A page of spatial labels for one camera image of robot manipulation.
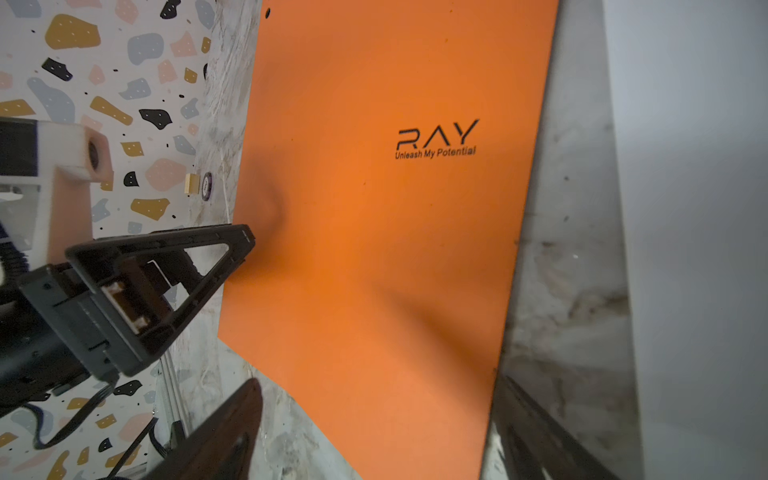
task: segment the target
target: white wall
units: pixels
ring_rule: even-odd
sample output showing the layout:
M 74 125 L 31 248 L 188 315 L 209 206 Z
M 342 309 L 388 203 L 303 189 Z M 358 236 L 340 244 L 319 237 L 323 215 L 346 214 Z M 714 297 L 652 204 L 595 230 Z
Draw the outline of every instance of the white wall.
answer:
M 768 478 L 768 2 L 604 10 L 646 478 Z

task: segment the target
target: orange panel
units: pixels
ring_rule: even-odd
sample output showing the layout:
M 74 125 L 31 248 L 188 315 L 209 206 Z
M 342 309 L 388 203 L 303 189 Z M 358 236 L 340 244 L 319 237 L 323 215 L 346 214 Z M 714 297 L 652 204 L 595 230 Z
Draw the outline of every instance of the orange panel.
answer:
M 268 7 L 219 336 L 365 480 L 477 478 L 557 2 Z

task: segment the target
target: ray logo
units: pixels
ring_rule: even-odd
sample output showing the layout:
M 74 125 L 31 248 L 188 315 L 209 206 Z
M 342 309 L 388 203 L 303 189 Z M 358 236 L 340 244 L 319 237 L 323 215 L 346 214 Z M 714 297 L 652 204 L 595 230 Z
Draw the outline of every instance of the ray logo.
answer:
M 479 118 L 477 120 L 473 121 L 472 124 L 469 125 L 469 127 L 466 130 L 463 130 L 461 125 L 458 124 L 458 122 L 453 122 L 453 126 L 455 127 L 456 133 L 458 134 L 458 139 L 457 139 L 457 136 L 454 135 L 453 132 L 451 132 L 450 129 L 449 129 L 449 132 L 451 133 L 451 136 L 453 137 L 454 144 L 456 144 L 458 142 L 461 142 L 460 144 L 463 145 L 466 142 L 467 137 L 472 132 L 472 130 L 474 130 L 475 126 L 478 124 L 479 121 L 480 121 Z M 421 138 L 422 132 L 418 128 L 409 128 L 409 129 L 406 129 L 406 130 L 401 130 L 399 132 L 399 134 L 400 135 L 408 135 L 409 137 L 412 137 L 412 138 L 408 138 L 406 140 L 401 140 L 401 141 L 397 142 L 397 150 L 400 150 L 400 146 L 401 145 L 412 145 L 415 149 L 419 148 L 417 142 L 419 141 L 419 138 Z M 445 131 L 442 129 L 442 126 L 440 126 L 440 125 L 438 125 L 435 128 L 435 130 L 432 131 L 432 134 L 429 135 L 429 138 L 427 138 L 427 141 L 424 142 L 424 145 L 422 146 L 422 148 L 427 148 L 429 146 L 430 142 L 432 142 L 432 140 L 435 140 L 437 142 L 442 141 L 442 143 L 446 147 L 450 147 L 451 146 L 451 142 L 449 140 L 449 136 L 445 134 Z

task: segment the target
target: black screw hole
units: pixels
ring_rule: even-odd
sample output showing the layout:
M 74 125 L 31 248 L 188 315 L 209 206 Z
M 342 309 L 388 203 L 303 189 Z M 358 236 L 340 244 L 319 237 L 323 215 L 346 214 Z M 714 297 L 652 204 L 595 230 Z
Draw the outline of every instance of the black screw hole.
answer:
M 88 142 L 88 156 L 91 160 L 91 168 L 96 170 L 98 168 L 98 150 L 92 141 Z

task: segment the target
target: colorful speckles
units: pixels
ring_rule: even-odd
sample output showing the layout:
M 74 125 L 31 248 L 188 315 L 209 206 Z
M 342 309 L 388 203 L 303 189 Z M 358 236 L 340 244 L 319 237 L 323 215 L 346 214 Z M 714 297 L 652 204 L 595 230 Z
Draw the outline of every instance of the colorful speckles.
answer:
M 85 125 L 86 127 L 93 128 L 96 131 L 101 131 L 101 128 L 104 126 L 101 124 L 100 121 L 96 121 L 91 117 L 88 117 L 87 115 L 82 115 L 80 117 L 80 123 Z
M 11 421 L 24 428 L 31 435 L 35 434 L 38 422 L 35 416 L 28 410 L 19 409 L 11 414 Z M 53 429 L 53 415 L 48 410 L 43 410 L 43 426 L 40 428 L 40 436 L 45 437 Z
M 100 429 L 106 429 L 108 426 L 116 423 L 118 420 L 114 417 L 114 414 L 110 413 L 103 419 L 96 420 L 96 426 Z
M 96 204 L 91 207 L 91 222 L 96 223 L 100 222 L 103 219 L 109 217 L 112 215 L 112 212 L 107 210 L 107 202 L 109 200 L 106 198 L 102 198 Z
M 210 3 L 205 0 L 196 0 L 194 7 L 197 10 L 197 19 L 203 24 L 205 28 L 211 30 L 214 27 L 214 20 L 216 19 L 216 13 L 214 7 L 210 6 Z
M 86 403 L 88 403 L 88 399 L 84 399 L 82 397 L 75 397 L 69 401 L 69 404 L 67 405 L 67 410 L 80 409 Z
M 64 450 L 61 455 L 58 456 L 45 480 L 61 480 L 64 478 L 64 475 L 67 475 L 67 469 L 64 468 L 64 460 L 66 460 L 68 456 L 69 450 Z
M 168 112 L 162 109 L 154 110 L 150 108 L 142 108 L 139 110 L 139 113 L 141 114 L 141 118 L 153 124 L 158 130 L 163 130 L 169 124 L 173 123 Z
M 139 454 L 139 450 L 141 450 L 141 445 L 136 447 L 136 449 L 128 456 L 128 460 L 125 461 L 125 465 L 130 465 L 131 463 L 134 462 L 134 460 Z M 115 465 L 118 464 L 118 460 L 120 460 L 120 458 L 123 456 L 124 453 L 125 452 L 120 452 L 116 455 L 112 455 L 110 458 L 107 458 L 107 462 L 104 463 L 104 466 L 107 468 L 114 467 Z
M 197 153 L 189 140 L 183 135 L 174 136 L 174 144 L 176 151 L 180 151 L 182 154 L 195 155 Z
M 38 0 L 5 0 L 16 18 L 40 18 L 43 9 Z
M 131 0 L 118 0 L 114 6 L 114 14 L 123 22 L 133 25 L 139 17 L 139 9 Z
M 101 67 L 94 65 L 91 69 L 91 73 L 88 74 L 88 80 L 94 85 L 103 84 L 104 72 L 101 70 Z
M 51 72 L 54 76 L 59 77 L 63 81 L 70 81 L 72 79 L 72 73 L 67 70 L 67 65 L 58 62 L 53 58 L 46 58 L 43 62 L 42 69 Z
M 114 118 L 124 125 L 130 125 L 134 123 L 134 118 L 132 116 L 109 103 L 106 98 L 95 97 L 91 102 L 91 108 Z
M 139 413 L 130 417 L 118 433 L 118 438 L 124 442 L 133 441 L 141 433 L 141 430 L 144 430 L 144 427 L 147 426 L 150 420 L 152 420 L 151 412 Z
M 142 61 L 160 58 L 164 48 L 165 43 L 159 33 L 136 35 L 128 39 L 128 60 L 134 65 L 141 65 Z
M 114 389 L 114 394 L 117 395 L 127 395 L 127 396 L 133 396 L 134 393 L 136 393 L 137 390 L 141 388 L 141 382 L 138 380 L 131 380 L 130 382 L 126 382 L 120 386 L 118 386 L 116 389 Z
M 159 220 L 165 215 L 165 209 L 168 208 L 168 205 L 170 205 L 170 202 L 167 198 L 156 198 L 151 200 L 136 198 L 131 202 L 131 210 L 137 214 L 149 217 L 152 220 Z
M 27 86 L 38 98 L 53 121 L 70 124 L 74 122 L 74 102 L 63 91 L 49 87 L 40 78 L 30 78 Z
M 146 78 L 137 78 L 128 82 L 125 91 L 120 92 L 120 96 L 125 100 L 135 100 L 137 98 L 146 98 L 152 94 Z
M 25 117 L 34 115 L 35 111 L 29 106 L 26 100 L 17 98 L 16 100 L 0 101 L 0 117 Z
M 131 235 L 138 235 L 141 233 L 141 223 L 138 222 L 128 222 L 128 233 Z
M 182 108 L 181 108 L 181 116 L 189 120 L 192 117 L 196 117 L 200 114 L 199 111 L 197 111 L 197 99 L 193 98 L 189 100 Z
M 45 32 L 45 43 L 54 50 L 89 48 L 101 45 L 98 26 L 71 15 L 59 14 Z
M 78 465 L 85 465 L 88 463 L 88 453 L 91 451 L 90 447 L 85 447 L 80 451 L 80 455 L 78 455 Z
M 160 11 L 160 18 L 164 20 L 170 20 L 176 18 L 176 7 L 179 6 L 181 0 L 168 0 L 165 2 L 163 9 Z
M 176 76 L 176 70 L 170 60 L 164 60 L 157 66 L 157 77 L 160 79 L 160 83 L 168 83 L 178 78 Z
M 0 447 L 6 446 L 7 444 L 13 442 L 17 438 L 18 438 L 18 436 L 14 435 L 14 434 L 12 434 L 10 432 L 6 432 L 6 433 L 0 435 Z
M 157 191 L 165 192 L 182 183 L 187 175 L 187 168 L 173 160 L 161 158 L 147 169 L 144 176 L 147 182 Z
M 13 86 L 13 75 L 0 71 L 0 90 L 7 90 Z
M 38 453 L 34 457 L 30 458 L 26 462 L 20 463 L 19 465 L 16 465 L 14 469 L 12 470 L 14 473 L 22 472 L 26 470 L 27 468 L 32 468 L 40 465 L 41 463 L 45 462 L 49 458 L 51 458 L 51 455 L 53 455 L 53 452 L 56 449 L 48 449 L 43 450 L 42 452 Z
M 141 157 L 144 155 L 144 151 L 141 150 L 140 141 L 124 141 L 120 145 L 123 146 L 123 151 L 129 157 Z
M 126 187 L 138 187 L 139 181 L 136 179 L 136 172 L 128 172 L 123 177 L 123 185 Z
M 191 71 L 189 68 L 184 69 L 184 80 L 193 84 L 197 82 L 197 72 Z
M 98 444 L 98 451 L 103 452 L 104 450 L 109 450 L 112 448 L 112 442 L 109 441 L 109 437 L 107 437 L 104 440 L 101 440 L 101 443 Z
M 190 32 L 184 32 L 184 35 L 178 41 L 170 44 L 170 51 L 174 53 L 174 57 L 192 57 L 197 55 Z

